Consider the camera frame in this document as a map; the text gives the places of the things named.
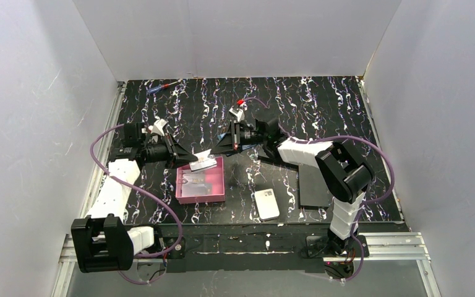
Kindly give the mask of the blue leather card holder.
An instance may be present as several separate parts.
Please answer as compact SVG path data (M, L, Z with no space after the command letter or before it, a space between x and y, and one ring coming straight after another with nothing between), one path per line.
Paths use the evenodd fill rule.
M232 134L227 132L220 135L221 138L218 143L212 148L212 153L215 155L231 156L243 151L244 134Z

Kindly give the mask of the pink plastic tray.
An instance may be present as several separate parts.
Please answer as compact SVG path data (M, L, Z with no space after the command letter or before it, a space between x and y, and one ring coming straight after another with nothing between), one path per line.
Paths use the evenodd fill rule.
M176 170L175 197L180 204L224 202L225 175L222 157L215 158L216 165L192 172L189 165Z

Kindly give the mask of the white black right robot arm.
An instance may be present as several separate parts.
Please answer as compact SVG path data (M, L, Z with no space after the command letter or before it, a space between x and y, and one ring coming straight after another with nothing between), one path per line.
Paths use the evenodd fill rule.
M211 153L230 156L241 153L246 145L261 146L262 160L272 165L319 169L333 196L325 252L339 255L347 251L357 234L362 201L374 178L373 169L357 149L340 138L323 142L296 139L279 126L277 119L256 120L255 124L234 120Z

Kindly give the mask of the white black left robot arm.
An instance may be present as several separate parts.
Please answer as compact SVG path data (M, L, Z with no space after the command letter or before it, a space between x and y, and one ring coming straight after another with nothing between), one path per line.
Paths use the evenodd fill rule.
M150 126L120 124L122 141L112 150L107 165L97 159L94 146L90 147L93 161L106 178L91 208L71 225L81 272L126 271L136 258L165 256L180 245L183 228L178 215L166 202L135 185L147 164L163 162L167 169L176 169L198 159L167 132L167 125L164 119ZM123 223L128 198L134 191L151 198L172 216L179 232L173 244L165 245L156 224L129 226Z

